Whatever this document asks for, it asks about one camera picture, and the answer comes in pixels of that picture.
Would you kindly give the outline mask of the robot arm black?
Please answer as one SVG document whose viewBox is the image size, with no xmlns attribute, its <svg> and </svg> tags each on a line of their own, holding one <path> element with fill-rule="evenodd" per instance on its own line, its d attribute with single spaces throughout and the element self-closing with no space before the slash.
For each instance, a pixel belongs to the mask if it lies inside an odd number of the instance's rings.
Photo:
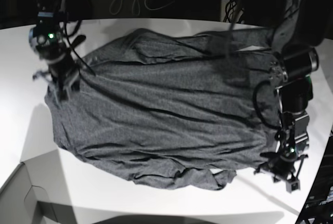
<svg viewBox="0 0 333 224">
<path fill-rule="evenodd" d="M 279 105 L 275 135 L 279 148 L 263 153 L 266 162 L 255 172 L 272 176 L 274 182 L 284 181 L 288 190 L 294 191 L 300 187 L 300 170 L 294 164 L 303 163 L 304 150 L 309 146 L 306 108 L 313 98 L 310 75 L 319 67 L 315 48 L 330 23 L 332 0 L 281 0 L 279 7 L 283 10 L 281 20 L 268 36 L 276 60 L 270 66 L 270 78 L 258 83 L 252 94 L 256 106 L 259 90 L 274 87 Z"/>
<path fill-rule="evenodd" d="M 47 70 L 39 70 L 33 79 L 42 78 L 57 103 L 69 100 L 80 90 L 81 69 L 95 72 L 76 52 L 86 36 L 78 31 L 82 17 L 74 10 L 73 0 L 39 0 L 36 25 L 29 31 L 29 45 Z"/>
</svg>

